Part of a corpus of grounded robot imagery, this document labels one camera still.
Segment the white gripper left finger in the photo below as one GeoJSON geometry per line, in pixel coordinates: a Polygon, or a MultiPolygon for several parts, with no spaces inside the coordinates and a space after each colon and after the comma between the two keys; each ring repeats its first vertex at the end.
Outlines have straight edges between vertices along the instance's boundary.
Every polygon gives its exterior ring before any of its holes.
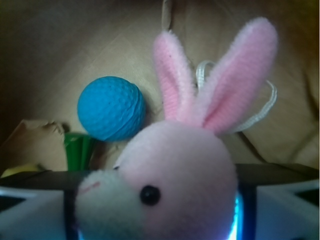
{"type": "Polygon", "coordinates": [[[64,192],[0,188],[0,199],[10,207],[0,211],[2,240],[64,240],[64,192]]]}

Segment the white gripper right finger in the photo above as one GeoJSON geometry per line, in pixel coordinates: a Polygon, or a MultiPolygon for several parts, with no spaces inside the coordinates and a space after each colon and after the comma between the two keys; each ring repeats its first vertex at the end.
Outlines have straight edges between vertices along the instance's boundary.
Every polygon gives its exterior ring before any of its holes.
{"type": "Polygon", "coordinates": [[[318,240],[319,181],[259,186],[256,240],[318,240]]]}

